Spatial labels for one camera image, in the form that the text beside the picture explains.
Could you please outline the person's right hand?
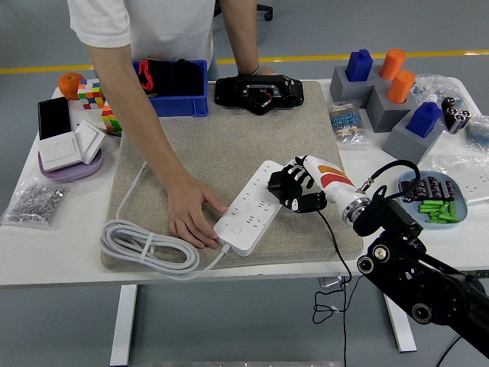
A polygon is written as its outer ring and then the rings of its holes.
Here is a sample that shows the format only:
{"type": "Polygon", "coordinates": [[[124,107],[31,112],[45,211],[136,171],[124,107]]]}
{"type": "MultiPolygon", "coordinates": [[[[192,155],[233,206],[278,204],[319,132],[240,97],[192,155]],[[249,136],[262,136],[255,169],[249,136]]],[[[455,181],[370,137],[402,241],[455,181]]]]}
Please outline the person's right hand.
{"type": "Polygon", "coordinates": [[[205,218],[202,206],[209,204],[218,213],[226,213],[228,207],[214,191],[194,177],[184,177],[167,188],[169,229],[196,248],[217,249],[218,235],[205,218]]]}

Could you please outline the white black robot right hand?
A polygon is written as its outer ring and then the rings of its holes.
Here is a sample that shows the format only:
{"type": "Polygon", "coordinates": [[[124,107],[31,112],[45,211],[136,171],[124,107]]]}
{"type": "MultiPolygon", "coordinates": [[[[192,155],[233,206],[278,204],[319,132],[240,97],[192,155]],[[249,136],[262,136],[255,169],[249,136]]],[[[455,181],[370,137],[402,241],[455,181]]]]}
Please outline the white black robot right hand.
{"type": "Polygon", "coordinates": [[[319,211],[328,203],[334,203],[344,220],[350,220],[353,212],[370,203],[338,166],[321,158],[295,157],[283,172],[287,185],[295,192],[280,202],[296,213],[319,211]]]}

